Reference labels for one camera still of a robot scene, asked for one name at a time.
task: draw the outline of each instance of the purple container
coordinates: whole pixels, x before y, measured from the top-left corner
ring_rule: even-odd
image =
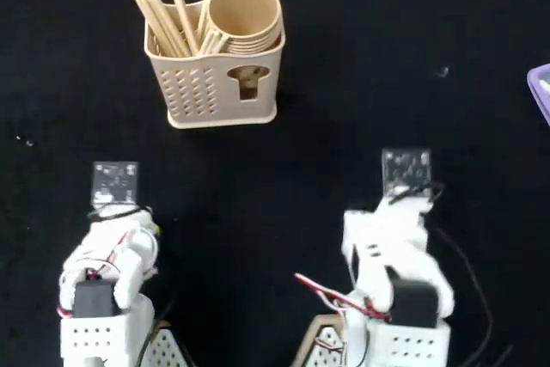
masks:
[[[530,70],[527,74],[527,84],[536,104],[550,125],[550,64]]]

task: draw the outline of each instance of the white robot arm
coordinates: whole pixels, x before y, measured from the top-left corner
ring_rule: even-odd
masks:
[[[108,205],[95,217],[59,277],[59,304],[66,312],[73,310],[76,284],[90,275],[113,281],[116,304],[128,309],[143,281],[156,273],[158,227],[149,211]]]
[[[293,367],[446,366],[450,328],[444,318],[455,299],[426,251],[424,215],[434,190],[441,190],[431,182],[429,156],[425,150],[384,151],[380,204],[373,212],[345,212],[341,250],[353,285],[349,294],[296,275],[341,315],[343,344],[334,348],[316,339],[313,349],[299,352],[309,359],[296,358]]]
[[[156,274],[159,229],[136,204],[137,175],[135,162],[94,165],[92,223],[59,276],[64,367],[188,366],[139,292]]]

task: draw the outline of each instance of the black table surface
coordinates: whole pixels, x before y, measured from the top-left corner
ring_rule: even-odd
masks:
[[[550,131],[526,84],[550,61],[550,0],[281,0],[287,46],[268,125],[175,130],[133,0],[0,0],[0,346],[58,365],[57,279],[88,230],[91,163],[141,162],[162,226],[157,309],[200,366],[289,365],[315,314],[293,272],[346,291],[343,211],[374,208],[384,147],[430,147],[433,220],[495,318],[481,358],[540,364]],[[461,261],[451,367],[486,326]]]

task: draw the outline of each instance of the black wire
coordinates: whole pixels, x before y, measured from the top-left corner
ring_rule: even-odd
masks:
[[[424,184],[418,185],[416,187],[408,187],[402,193],[398,193],[393,198],[391,198],[388,203],[390,205],[393,205],[396,202],[401,201],[402,199],[412,197],[417,193],[421,193],[425,189],[431,190],[431,196],[429,201],[434,203],[439,197],[441,197],[441,194],[445,190],[445,185],[441,182],[430,181],[430,182],[425,182]]]
[[[364,322],[364,352],[363,356],[361,357],[361,361],[357,363],[355,367],[361,367],[364,363],[364,360],[367,358],[367,352],[369,352],[369,344],[370,344],[370,336],[369,336],[369,329],[367,326],[367,321]]]
[[[500,367],[500,365],[510,356],[510,353],[514,349],[514,346],[510,344],[508,347],[506,347],[506,350],[500,355],[499,358],[497,358],[497,361],[495,361],[495,364],[492,365],[492,367]]]
[[[469,355],[469,357],[467,357],[466,360],[464,360],[462,364],[460,364],[459,366],[459,367],[468,367],[486,349],[487,343],[489,342],[489,339],[492,336],[492,324],[493,324],[492,312],[491,312],[491,309],[489,308],[489,302],[487,301],[486,295],[483,292],[483,289],[481,288],[480,281],[478,280],[477,275],[475,274],[474,268],[472,267],[472,264],[470,263],[470,260],[468,259],[466,254],[461,250],[458,244],[456,244],[450,238],[450,236],[445,234],[445,232],[443,232],[439,227],[434,226],[432,230],[434,230],[437,233],[437,235],[439,235],[439,237],[443,240],[443,242],[445,242],[449,247],[454,249],[455,252],[458,254],[458,256],[462,259],[462,262],[466,267],[467,272],[472,280],[472,285],[474,286],[475,290],[478,292],[478,296],[480,298],[481,305],[483,306],[483,310],[485,311],[485,316],[487,319],[485,336],[483,340],[480,342],[480,344],[478,345],[478,348],[474,352],[472,352]]]
[[[140,212],[140,211],[143,211],[143,210],[146,210],[148,211],[148,208],[145,207],[145,206],[137,206],[136,208],[133,208],[129,211],[126,211],[126,212],[120,212],[118,214],[113,214],[113,215],[107,215],[106,217],[102,217],[99,215],[99,210],[98,211],[93,211],[91,213],[88,214],[88,219],[90,220],[90,222],[92,223],[102,223],[104,221],[110,221],[112,219],[118,219],[118,218],[124,218],[124,217],[129,217],[130,215],[133,215],[135,214],[136,212]]]

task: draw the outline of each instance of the cable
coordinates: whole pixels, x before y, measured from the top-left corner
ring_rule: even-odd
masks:
[[[416,187],[408,187],[405,191],[403,191],[402,193],[398,193],[397,195],[395,195],[393,198],[391,198],[388,202],[389,205],[393,205],[395,204],[396,202],[398,201],[401,201],[402,199],[405,199],[405,198],[408,198],[408,197],[412,197],[418,193],[421,193],[423,192],[425,189],[430,189],[432,190],[432,194],[429,198],[429,202],[431,202],[432,204],[434,202],[436,202],[439,197],[441,197],[441,195],[443,194],[443,191],[445,190],[445,185],[442,183],[442,182],[435,182],[435,181],[430,181],[430,182],[425,182],[424,184],[421,184],[421,185],[418,185]]]
[[[146,206],[137,206],[136,208],[133,208],[126,212],[119,212],[118,214],[113,215],[107,215],[106,217],[102,217],[99,215],[100,210],[103,209],[106,205],[103,205],[99,210],[92,211],[88,214],[88,219],[92,223],[102,223],[104,221],[110,221],[112,219],[118,219],[118,218],[124,218],[129,217],[130,215],[135,214],[136,212],[140,211],[148,211],[149,209]]]
[[[356,364],[355,367],[361,367],[364,363],[364,360],[367,358],[367,353],[369,352],[369,343],[370,343],[370,336],[369,336],[369,329],[367,328],[367,321],[364,322],[364,352],[363,356],[361,357],[361,361]]]
[[[372,309],[368,309],[368,308],[363,307],[363,306],[361,306],[357,303],[354,303],[350,298],[346,297],[341,292],[338,292],[336,290],[331,290],[331,289],[329,289],[329,288],[327,288],[327,287],[325,287],[321,284],[318,284],[315,281],[311,280],[310,278],[305,277],[304,275],[302,275],[298,272],[296,272],[294,274],[294,277],[298,281],[304,283],[309,288],[311,288],[321,298],[321,300],[330,309],[333,309],[334,311],[339,311],[339,310],[342,310],[342,309],[335,308],[335,306],[328,301],[326,296],[336,298],[337,300],[341,301],[342,303],[345,303],[345,304],[349,305],[350,307],[353,307],[354,309],[356,309],[357,311],[360,311],[361,313],[367,315],[368,317],[371,317],[371,318],[388,318],[389,317],[389,314],[387,314],[387,313],[378,313],[378,312],[376,312]]]
[[[472,264],[470,263],[470,260],[468,259],[466,254],[464,254],[464,252],[461,250],[461,248],[458,246],[458,244],[456,244],[450,238],[450,236],[445,234],[439,227],[434,226],[433,230],[437,233],[437,235],[439,235],[439,237],[443,240],[443,242],[445,242],[449,247],[454,249],[455,252],[458,254],[458,256],[462,259],[462,263],[466,267],[467,272],[468,272],[470,278],[472,279],[472,285],[474,286],[475,290],[477,291],[478,296],[479,296],[480,301],[481,301],[481,305],[483,307],[483,310],[485,311],[485,316],[486,316],[486,320],[487,320],[487,327],[486,327],[486,332],[485,332],[484,338],[480,342],[480,344],[478,345],[478,348],[474,352],[472,352],[472,354],[470,354],[470,356],[467,357],[466,360],[464,360],[460,364],[460,367],[468,367],[486,349],[487,343],[489,342],[489,339],[492,336],[492,324],[493,324],[492,312],[491,312],[491,309],[489,308],[489,302],[487,301],[486,295],[483,292],[483,289],[481,288],[480,281],[478,280],[477,275],[475,274],[474,268],[472,267]]]
[[[510,344],[508,347],[506,347],[506,350],[500,355],[499,358],[497,358],[497,361],[495,361],[495,364],[492,365],[492,367],[500,367],[500,365],[510,356],[510,353],[514,349],[514,346]]]

